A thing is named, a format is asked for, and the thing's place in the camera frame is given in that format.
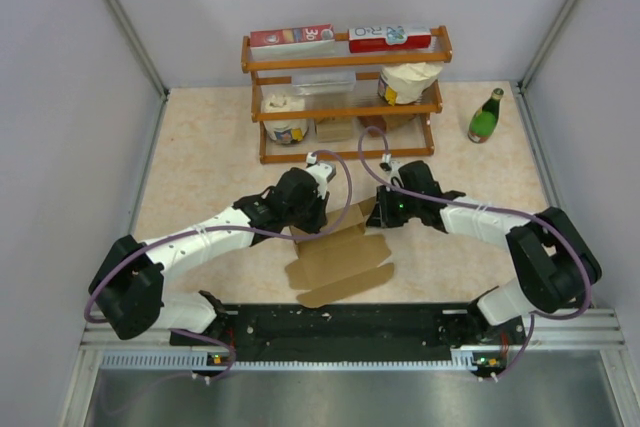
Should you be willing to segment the brown cardboard box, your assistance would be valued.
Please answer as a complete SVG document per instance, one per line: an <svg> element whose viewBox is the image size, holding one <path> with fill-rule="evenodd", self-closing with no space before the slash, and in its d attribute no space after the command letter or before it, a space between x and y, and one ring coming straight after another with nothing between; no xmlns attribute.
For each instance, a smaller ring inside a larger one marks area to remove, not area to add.
<svg viewBox="0 0 640 427"><path fill-rule="evenodd" d="M392 279L395 265L385 237L366 233L374 205L373 197L353 204L332 233L294 243L297 259L285 267L285 273L289 287L298 292L298 304L320 308Z"/></svg>

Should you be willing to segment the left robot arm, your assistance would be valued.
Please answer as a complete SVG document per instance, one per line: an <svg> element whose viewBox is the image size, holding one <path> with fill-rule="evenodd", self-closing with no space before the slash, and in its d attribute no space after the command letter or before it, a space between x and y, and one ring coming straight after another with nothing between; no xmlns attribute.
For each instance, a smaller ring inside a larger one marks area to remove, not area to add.
<svg viewBox="0 0 640 427"><path fill-rule="evenodd" d="M327 162L291 168L276 185L201 223L157 239L118 239L90 284L92 304L121 340L150 329L181 329L205 343L220 341L227 321L213 295L171 293L169 284L228 252L279 238L286 228L319 233L334 175Z"/></svg>

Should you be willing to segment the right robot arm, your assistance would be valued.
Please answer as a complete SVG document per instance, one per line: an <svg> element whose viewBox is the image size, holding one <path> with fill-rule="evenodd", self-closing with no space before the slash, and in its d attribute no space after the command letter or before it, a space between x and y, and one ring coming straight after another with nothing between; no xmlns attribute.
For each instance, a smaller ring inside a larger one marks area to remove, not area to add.
<svg viewBox="0 0 640 427"><path fill-rule="evenodd" d="M602 270L567 214L556 207L529 214L491 207L463 192L444 192L423 161L402 163L385 154L384 177L367 224L391 229L412 219L445 234L464 235L507 251L515 277L471 301L460 326L463 342L487 343L507 322L528 314L568 320L572 301L582 315Z"/></svg>

